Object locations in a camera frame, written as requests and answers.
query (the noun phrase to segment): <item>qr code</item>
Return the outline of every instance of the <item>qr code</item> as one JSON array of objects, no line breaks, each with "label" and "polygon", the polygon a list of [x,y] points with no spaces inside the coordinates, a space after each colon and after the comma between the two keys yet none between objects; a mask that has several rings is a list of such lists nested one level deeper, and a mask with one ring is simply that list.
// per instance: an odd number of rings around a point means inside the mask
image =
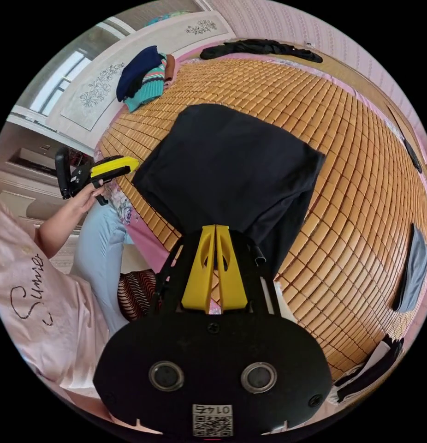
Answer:
[{"label": "qr code", "polygon": [[231,437],[232,416],[195,415],[194,416],[195,437]]},{"label": "qr code", "polygon": [[193,405],[195,437],[232,437],[231,405]]}]

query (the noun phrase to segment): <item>cursive writing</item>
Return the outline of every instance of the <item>cursive writing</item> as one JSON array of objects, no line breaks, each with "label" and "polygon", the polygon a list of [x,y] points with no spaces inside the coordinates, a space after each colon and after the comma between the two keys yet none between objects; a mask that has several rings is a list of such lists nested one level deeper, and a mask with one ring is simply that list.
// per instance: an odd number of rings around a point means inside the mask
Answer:
[{"label": "cursive writing", "polygon": [[[44,261],[38,254],[35,257],[32,257],[31,260],[35,266],[32,268],[32,270],[34,271],[34,279],[31,281],[32,285],[30,287],[30,290],[27,291],[23,286],[15,286],[11,289],[11,294],[10,294],[11,307],[13,311],[16,313],[16,315],[22,320],[27,320],[31,316],[36,306],[40,307],[44,306],[44,303],[42,302],[43,298],[42,294],[44,291],[41,289],[43,284],[42,273],[44,272]],[[32,297],[35,300],[33,301],[30,308],[27,309],[26,312],[22,312],[21,307],[18,306],[18,300],[23,300],[28,295],[29,297]],[[47,326],[52,326],[53,325],[52,315],[46,309],[46,307],[44,308],[44,310],[46,311],[47,316],[49,318],[48,320],[43,318],[42,322]]]}]

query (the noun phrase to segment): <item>screw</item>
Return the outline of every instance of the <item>screw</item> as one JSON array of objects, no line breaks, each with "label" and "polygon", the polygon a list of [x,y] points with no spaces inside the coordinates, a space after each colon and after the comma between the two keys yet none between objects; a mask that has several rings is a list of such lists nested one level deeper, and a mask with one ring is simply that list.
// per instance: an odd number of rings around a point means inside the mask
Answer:
[{"label": "screw", "polygon": [[323,396],[321,394],[314,395],[309,400],[309,406],[310,407],[317,407],[319,404],[321,404],[322,399],[323,399]]},{"label": "screw", "polygon": [[211,334],[219,333],[219,324],[218,323],[209,323],[208,332],[210,332]]}]

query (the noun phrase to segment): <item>pink shirt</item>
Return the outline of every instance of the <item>pink shirt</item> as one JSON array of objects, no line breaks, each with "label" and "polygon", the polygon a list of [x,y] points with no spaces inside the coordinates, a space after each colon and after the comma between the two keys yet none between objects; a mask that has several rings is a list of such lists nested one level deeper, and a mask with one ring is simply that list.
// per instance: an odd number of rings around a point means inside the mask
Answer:
[{"label": "pink shirt", "polygon": [[0,203],[0,316],[29,366],[56,385],[92,388],[109,331],[90,285],[56,270],[35,227]]}]

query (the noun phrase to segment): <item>yellow plastic part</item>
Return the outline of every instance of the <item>yellow plastic part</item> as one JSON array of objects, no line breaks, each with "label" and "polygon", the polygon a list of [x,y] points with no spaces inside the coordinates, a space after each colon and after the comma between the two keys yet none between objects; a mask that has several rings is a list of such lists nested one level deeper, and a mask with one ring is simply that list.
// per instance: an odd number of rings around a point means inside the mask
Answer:
[{"label": "yellow plastic part", "polygon": [[215,225],[204,226],[181,304],[209,313],[214,272]]},{"label": "yellow plastic part", "polygon": [[[244,309],[247,305],[247,297],[233,250],[229,227],[217,225],[216,237],[221,313]],[[227,270],[224,267],[223,257],[227,264]]]},{"label": "yellow plastic part", "polygon": [[94,178],[97,175],[105,174],[106,172],[113,171],[114,169],[123,168],[129,166],[130,172],[135,171],[138,168],[140,162],[133,157],[116,158],[101,165],[94,166],[90,170],[90,177]]}]

